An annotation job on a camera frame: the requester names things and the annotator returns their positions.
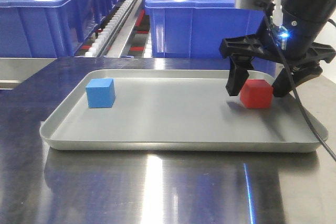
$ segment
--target metal table surface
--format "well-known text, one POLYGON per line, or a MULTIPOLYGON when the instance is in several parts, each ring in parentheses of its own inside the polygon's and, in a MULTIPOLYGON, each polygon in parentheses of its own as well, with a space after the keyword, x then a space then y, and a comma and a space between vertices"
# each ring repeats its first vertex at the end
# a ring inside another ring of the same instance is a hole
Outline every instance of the metal table surface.
MULTIPOLYGON (((38 133, 41 121, 88 72, 104 68, 227 66, 221 60, 65 58, 8 92, 0 98, 1 224, 336 223, 336 164, 321 147, 308 154, 49 148, 38 133)), ((320 77, 299 92, 336 150, 336 85, 320 77)))

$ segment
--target aluminum tray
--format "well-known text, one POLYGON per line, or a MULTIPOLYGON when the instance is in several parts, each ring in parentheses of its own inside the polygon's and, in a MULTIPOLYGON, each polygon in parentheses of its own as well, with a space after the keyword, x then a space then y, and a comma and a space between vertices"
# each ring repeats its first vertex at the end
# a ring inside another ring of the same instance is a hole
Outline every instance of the aluminum tray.
MULTIPOLYGON (((273 78, 250 72, 253 79, 273 78)), ((98 70, 89 73, 40 128, 58 150, 312 152, 320 144, 292 96, 249 110, 224 88, 227 70, 98 70), (114 78, 112 108, 89 109, 85 86, 114 78)), ((328 131, 311 114, 324 140, 328 131)))

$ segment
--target block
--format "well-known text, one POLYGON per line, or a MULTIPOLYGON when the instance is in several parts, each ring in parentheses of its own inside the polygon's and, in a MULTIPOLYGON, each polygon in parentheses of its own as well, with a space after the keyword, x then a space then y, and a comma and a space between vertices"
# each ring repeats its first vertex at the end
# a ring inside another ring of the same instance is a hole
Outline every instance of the block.
POLYGON ((248 79, 240 91, 240 100, 248 109, 268 109, 272 97, 273 87, 265 80, 248 79))
POLYGON ((89 108, 110 108, 116 99, 113 78, 91 79, 86 95, 89 108))

